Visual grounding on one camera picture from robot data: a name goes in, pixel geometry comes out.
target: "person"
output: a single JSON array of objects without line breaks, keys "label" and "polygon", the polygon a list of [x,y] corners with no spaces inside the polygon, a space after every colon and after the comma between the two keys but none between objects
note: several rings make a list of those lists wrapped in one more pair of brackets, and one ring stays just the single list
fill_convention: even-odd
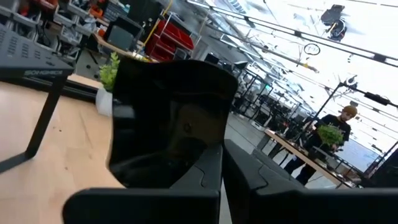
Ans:
[{"label": "person", "polygon": [[[354,106],[346,106],[343,108],[343,111],[339,116],[334,116],[331,114],[326,115],[323,117],[319,122],[315,124],[315,128],[319,128],[321,125],[329,125],[329,126],[334,126],[338,128],[341,133],[343,134],[343,142],[340,145],[334,144],[332,146],[327,146],[327,145],[322,145],[322,140],[320,136],[317,134],[317,130],[315,129],[312,131],[312,135],[309,137],[307,142],[304,144],[304,149],[308,150],[311,152],[313,149],[312,147],[320,147],[325,152],[335,152],[338,147],[343,146],[345,141],[349,140],[349,134],[351,132],[351,126],[347,124],[347,121],[349,121],[351,118],[354,118],[357,114],[357,109]],[[321,153],[314,153],[315,158],[319,160],[325,160],[326,156],[321,154]],[[290,160],[284,169],[291,175],[292,172],[302,166],[304,164],[304,161],[299,159],[298,157],[293,158]],[[300,174],[296,177],[296,179],[302,183],[303,185],[306,185],[308,180],[311,178],[311,176],[316,172],[316,170],[311,167],[310,165],[306,164],[303,169],[301,170]]]}]

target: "gray floor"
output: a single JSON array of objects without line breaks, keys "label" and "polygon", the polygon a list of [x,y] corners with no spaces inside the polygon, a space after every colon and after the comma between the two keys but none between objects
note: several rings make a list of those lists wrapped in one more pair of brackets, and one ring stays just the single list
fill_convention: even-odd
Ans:
[{"label": "gray floor", "polygon": [[[104,64],[106,61],[105,57],[100,57],[98,55],[94,55],[95,59],[98,63]],[[86,78],[95,79],[95,74],[99,69],[99,65],[95,64],[93,59],[90,57],[89,53],[84,51],[81,54],[81,57],[76,65],[75,73],[84,76]],[[245,150],[247,153],[251,154],[255,146],[260,142],[261,138],[263,137],[264,133],[258,131],[256,128],[251,126],[250,122],[240,118],[239,116],[230,114],[228,118],[228,125],[225,131],[225,139],[231,139],[234,141],[239,147]],[[264,148],[264,152],[267,154],[273,145],[269,144]],[[274,160],[276,163],[280,163],[282,159],[285,157],[286,152],[281,152],[277,156],[275,156]],[[289,156],[286,161],[282,164],[282,167],[291,159]],[[300,169],[297,169],[293,176],[296,176]],[[322,177],[319,173],[315,173],[310,182],[307,184],[306,187],[311,189],[316,188],[325,188],[331,187],[333,188],[335,185],[331,183],[325,177]],[[221,224],[229,224],[231,223],[231,217],[229,214],[229,207],[228,201],[226,198],[224,184],[221,188],[221,211],[220,211],[220,223]]]}]

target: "white pot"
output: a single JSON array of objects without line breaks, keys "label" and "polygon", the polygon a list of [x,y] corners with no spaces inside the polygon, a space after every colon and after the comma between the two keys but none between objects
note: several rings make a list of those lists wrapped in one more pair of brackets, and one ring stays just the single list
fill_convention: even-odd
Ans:
[{"label": "white pot", "polygon": [[107,92],[103,87],[98,88],[95,96],[95,105],[99,114],[112,116],[112,93]]}]

